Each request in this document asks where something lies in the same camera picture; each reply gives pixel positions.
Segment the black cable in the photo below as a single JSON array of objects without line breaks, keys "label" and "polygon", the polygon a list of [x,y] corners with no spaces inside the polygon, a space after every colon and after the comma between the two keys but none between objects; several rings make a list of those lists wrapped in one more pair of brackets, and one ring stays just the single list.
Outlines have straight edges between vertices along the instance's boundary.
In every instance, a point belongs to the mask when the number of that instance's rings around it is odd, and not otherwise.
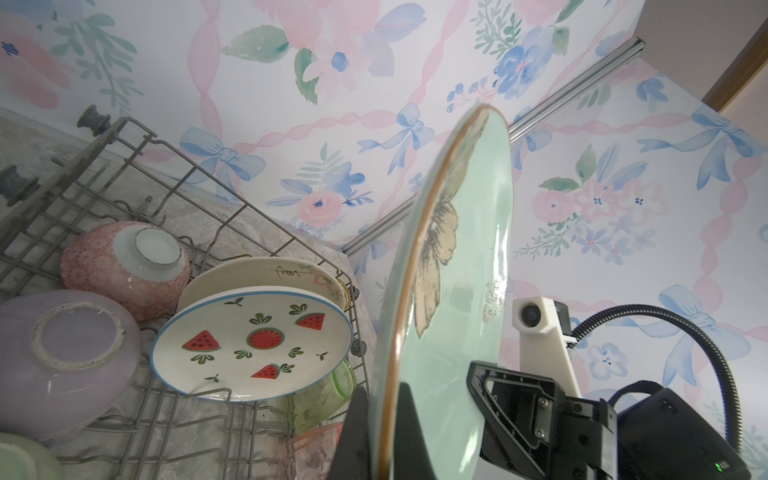
[{"label": "black cable", "polygon": [[[592,330],[598,328],[603,323],[616,320],[622,316],[652,316],[662,319],[675,325],[690,335],[692,339],[701,347],[707,358],[712,363],[715,370],[717,381],[720,383],[720,392],[723,394],[723,410],[725,410],[725,439],[730,446],[741,454],[742,432],[741,432],[741,408],[739,407],[739,394],[736,390],[736,380],[730,372],[728,362],[717,348],[715,342],[695,323],[677,315],[675,312],[659,308],[652,305],[620,305],[605,309],[602,312],[595,313],[577,326],[571,336],[580,342]],[[576,343],[568,344],[568,348],[573,348]]]}]

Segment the gold rim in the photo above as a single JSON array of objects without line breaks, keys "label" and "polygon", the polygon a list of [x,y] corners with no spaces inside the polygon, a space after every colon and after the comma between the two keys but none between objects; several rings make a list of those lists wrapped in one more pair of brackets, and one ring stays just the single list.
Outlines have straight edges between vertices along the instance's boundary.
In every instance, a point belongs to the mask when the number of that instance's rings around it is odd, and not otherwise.
[{"label": "gold rim", "polygon": [[394,448],[394,435],[395,435],[395,416],[397,410],[397,391],[400,378],[400,355],[402,352],[402,346],[406,337],[406,327],[408,325],[408,313],[411,309],[412,295],[410,294],[411,286],[413,285],[416,266],[419,264],[419,254],[424,246],[424,239],[427,234],[427,227],[429,220],[432,218],[432,213],[435,210],[437,204],[437,198],[442,189],[445,175],[448,172],[448,166],[454,160],[456,155],[456,148],[461,140],[466,136],[469,128],[475,123],[480,114],[485,111],[494,111],[502,118],[504,115],[497,109],[490,105],[482,105],[477,108],[472,115],[462,125],[454,137],[453,143],[450,149],[445,154],[445,159],[440,165],[435,181],[432,183],[432,189],[429,192],[423,192],[425,194],[426,201],[424,208],[422,209],[422,216],[419,218],[419,223],[416,228],[416,235],[414,239],[413,248],[408,255],[408,263],[406,264],[406,272],[403,276],[403,282],[400,286],[400,300],[397,304],[397,314],[395,317],[395,332],[392,335],[392,342],[389,346],[389,361],[386,373],[386,382],[384,385],[384,399],[382,401],[382,421],[379,429],[379,451],[377,455],[377,479],[388,480],[389,479],[389,466],[392,463],[392,450]]}]

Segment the rack knob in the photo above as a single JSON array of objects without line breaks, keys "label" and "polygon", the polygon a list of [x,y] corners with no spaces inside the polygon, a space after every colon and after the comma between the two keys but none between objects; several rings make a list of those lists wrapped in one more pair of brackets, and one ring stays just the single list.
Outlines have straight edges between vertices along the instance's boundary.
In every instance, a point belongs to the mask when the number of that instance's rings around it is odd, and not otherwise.
[{"label": "rack knob", "polygon": [[83,115],[78,119],[78,128],[90,128],[94,132],[94,137],[103,134],[109,128],[110,115],[102,115],[96,111],[96,105],[86,108]]},{"label": "rack knob", "polygon": [[15,165],[9,165],[0,170],[0,195],[8,201],[6,205],[13,207],[40,187],[38,180],[40,177],[22,177]]}]

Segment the pink bowl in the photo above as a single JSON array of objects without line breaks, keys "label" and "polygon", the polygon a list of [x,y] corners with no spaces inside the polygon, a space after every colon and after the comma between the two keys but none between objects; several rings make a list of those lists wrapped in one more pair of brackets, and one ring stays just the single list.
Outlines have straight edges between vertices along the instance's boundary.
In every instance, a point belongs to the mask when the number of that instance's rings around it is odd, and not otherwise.
[{"label": "pink bowl", "polygon": [[165,231],[142,222],[115,222],[80,235],[61,256],[71,290],[108,296],[140,322],[168,313],[187,285],[184,249]]}]

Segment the mint green plate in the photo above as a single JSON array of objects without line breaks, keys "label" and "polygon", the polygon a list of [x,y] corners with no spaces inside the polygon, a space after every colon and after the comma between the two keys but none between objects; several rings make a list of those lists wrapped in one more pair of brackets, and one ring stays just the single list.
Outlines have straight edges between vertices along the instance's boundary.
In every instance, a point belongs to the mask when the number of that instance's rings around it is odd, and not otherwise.
[{"label": "mint green plate", "polygon": [[369,407],[375,480],[392,475],[401,382],[410,385],[437,478],[472,477],[485,420],[466,377],[471,361],[498,359],[511,218],[507,123],[479,105],[432,167],[385,293]]}]

